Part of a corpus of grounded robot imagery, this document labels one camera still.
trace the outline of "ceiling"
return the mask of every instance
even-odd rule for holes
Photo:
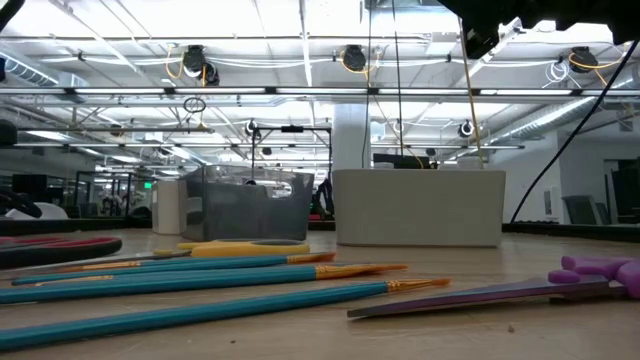
[[[366,87],[364,74],[347,71],[339,60],[346,45],[357,44],[365,52],[370,48],[374,53],[371,86],[466,87],[457,17],[442,7],[399,9],[396,51],[396,27],[391,13],[374,11],[369,40],[369,12],[364,11],[361,18],[360,0],[73,0],[68,1],[73,16],[54,6],[55,1],[27,1],[1,34],[4,49],[24,56],[45,73],[72,73],[89,86],[199,86],[198,81],[184,74],[178,79],[170,77],[166,61],[170,59],[170,70],[178,73],[182,51],[187,45],[201,44],[220,74],[220,86]],[[304,21],[300,16],[301,4],[305,10]],[[304,56],[303,25],[308,35],[308,62]],[[601,63],[616,61],[624,47],[613,46],[611,41],[612,35],[603,25],[576,24],[558,32],[548,22],[541,23],[534,29],[506,37],[504,48],[472,74],[471,84],[474,88],[580,86],[601,89],[594,72],[564,75],[564,65],[555,65],[556,80],[550,81],[554,76],[550,74],[551,62],[560,56],[566,59],[575,46],[589,46]],[[85,61],[78,59],[79,54]],[[448,55],[453,61],[446,62]],[[638,55],[640,53],[634,54],[632,60]],[[603,76],[610,75],[614,69],[604,69]],[[8,84],[29,86],[11,76]],[[161,104],[100,108],[88,116],[82,126],[120,123],[125,127],[157,128],[163,132],[162,141],[167,142],[241,143],[246,141],[244,126],[250,119],[273,126],[331,126],[333,121],[331,99],[287,98],[274,106],[268,104],[269,99],[264,96],[255,99],[244,96],[250,105],[238,107],[234,98],[216,97],[227,103],[209,106],[201,119],[195,116],[190,122],[190,126],[195,127],[202,121],[215,130],[215,134],[187,134],[176,129],[178,119],[187,117],[186,112],[177,107],[172,113],[170,105]],[[108,97],[95,99],[109,100]],[[12,100],[33,107],[37,98],[24,95]],[[542,102],[481,102],[475,104],[475,112],[483,132],[490,134],[543,105]],[[76,117],[84,118],[97,108],[77,106]],[[39,110],[62,122],[72,121],[71,107],[41,105]],[[372,121],[385,122],[386,118],[393,124],[399,116],[398,102],[388,97],[380,101],[371,99],[370,116]],[[457,135],[457,126],[471,118],[471,110],[468,103],[448,102],[446,98],[437,103],[403,101],[402,117],[405,139],[411,142],[464,143]],[[60,126],[60,122],[48,124]],[[138,141],[131,134],[114,138],[100,133],[93,139]],[[269,141],[321,144],[317,135],[309,132],[274,133],[265,143]],[[380,141],[396,142],[392,126],[387,126],[386,136]],[[246,149],[240,153],[220,149],[194,151],[208,162],[243,161],[241,155],[248,152]],[[157,151],[149,150],[142,155],[155,156],[155,153]],[[264,157],[327,159],[327,156],[327,149],[317,148],[274,150],[272,155]]]

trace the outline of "table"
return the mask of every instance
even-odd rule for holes
[[[74,233],[122,237],[123,252],[180,241],[149,230]],[[451,277],[446,289],[416,290],[294,311],[201,323],[0,354],[2,359],[637,359],[640,303],[544,302],[437,314],[349,320],[347,309],[445,291],[520,281],[559,268],[562,255],[640,257],[640,245],[504,234],[497,249],[337,246],[333,232],[311,232],[312,251],[337,261],[404,263],[408,271],[354,279],[0,306],[0,328],[15,328],[360,281]]]

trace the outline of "white pillar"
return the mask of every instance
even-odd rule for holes
[[[369,122],[367,120],[367,106],[365,104],[334,105],[334,170],[368,169],[371,167],[371,138],[368,135]]]

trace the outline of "wooden table surface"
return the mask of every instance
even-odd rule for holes
[[[149,230],[75,233],[125,239],[122,252],[171,247]],[[559,268],[562,255],[640,257],[640,245],[505,234],[498,249],[337,247],[335,233],[309,235],[312,251],[337,261],[404,263],[408,271],[354,279],[112,298],[0,305],[0,328],[126,314],[318,289],[368,280],[451,277],[416,290],[334,305],[153,330],[0,354],[2,359],[638,359],[640,302],[531,302],[437,314],[350,320],[347,309],[439,292],[526,280]]]

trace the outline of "transparent container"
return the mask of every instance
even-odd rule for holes
[[[307,237],[313,175],[240,166],[204,166],[180,178],[184,238],[291,239]]]

